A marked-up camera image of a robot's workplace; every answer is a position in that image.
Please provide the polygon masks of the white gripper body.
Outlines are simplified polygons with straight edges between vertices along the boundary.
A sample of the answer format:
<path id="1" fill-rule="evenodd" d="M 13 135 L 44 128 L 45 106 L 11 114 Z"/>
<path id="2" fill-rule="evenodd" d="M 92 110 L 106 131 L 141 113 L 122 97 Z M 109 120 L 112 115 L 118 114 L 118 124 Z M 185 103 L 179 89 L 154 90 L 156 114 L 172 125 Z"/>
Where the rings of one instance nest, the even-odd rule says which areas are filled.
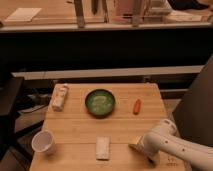
<path id="1" fill-rule="evenodd" d="M 129 144 L 129 147 L 135 149 L 138 153 L 143 154 L 150 163 L 157 163 L 157 150 L 147 140 L 146 136 L 137 137 Z"/>

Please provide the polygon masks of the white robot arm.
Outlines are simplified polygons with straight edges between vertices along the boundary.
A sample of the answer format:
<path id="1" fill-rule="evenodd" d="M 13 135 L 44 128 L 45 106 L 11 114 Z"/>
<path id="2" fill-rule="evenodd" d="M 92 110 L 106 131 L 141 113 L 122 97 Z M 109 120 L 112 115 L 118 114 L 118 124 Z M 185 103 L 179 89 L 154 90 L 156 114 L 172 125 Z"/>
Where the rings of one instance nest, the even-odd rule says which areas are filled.
<path id="1" fill-rule="evenodd" d="M 182 159 L 201 171 L 213 171 L 213 148 L 175 136 L 177 127 L 162 119 L 129 146 L 156 163 L 160 151 Z"/>

